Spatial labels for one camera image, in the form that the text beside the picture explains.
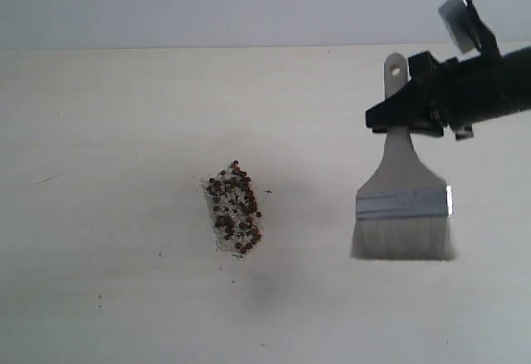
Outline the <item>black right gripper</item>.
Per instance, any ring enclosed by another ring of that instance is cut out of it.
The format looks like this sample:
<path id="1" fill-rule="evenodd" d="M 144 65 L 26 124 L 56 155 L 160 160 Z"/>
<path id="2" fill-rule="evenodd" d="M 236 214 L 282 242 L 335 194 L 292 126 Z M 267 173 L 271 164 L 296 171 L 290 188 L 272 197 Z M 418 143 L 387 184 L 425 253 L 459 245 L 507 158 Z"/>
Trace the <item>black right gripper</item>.
<path id="1" fill-rule="evenodd" d="M 438 61 L 429 51 L 407 59 L 411 79 L 365 112 L 374 133 L 403 127 L 411 133 L 458 140 L 474 136 L 472 126 L 530 110 L 530 48 L 499 56 Z"/>

